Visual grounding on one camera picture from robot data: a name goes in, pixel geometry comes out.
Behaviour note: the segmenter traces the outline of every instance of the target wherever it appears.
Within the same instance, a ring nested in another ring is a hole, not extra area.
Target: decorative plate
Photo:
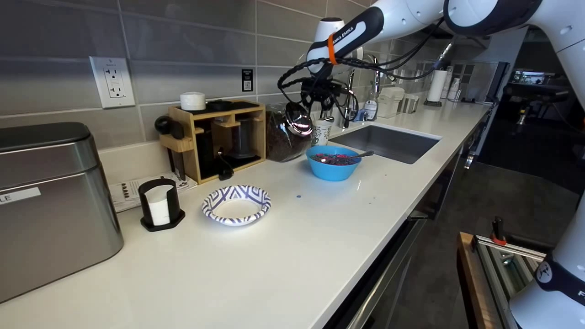
[[[204,202],[204,215],[229,227],[244,227],[264,218],[271,209],[266,191],[251,185],[233,185],[213,193]]]

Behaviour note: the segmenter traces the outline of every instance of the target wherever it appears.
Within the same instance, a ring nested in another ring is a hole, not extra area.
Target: sink
[[[372,151],[377,156],[414,165],[421,160],[440,140],[407,134],[399,131],[365,127],[346,136],[332,140],[359,151]]]

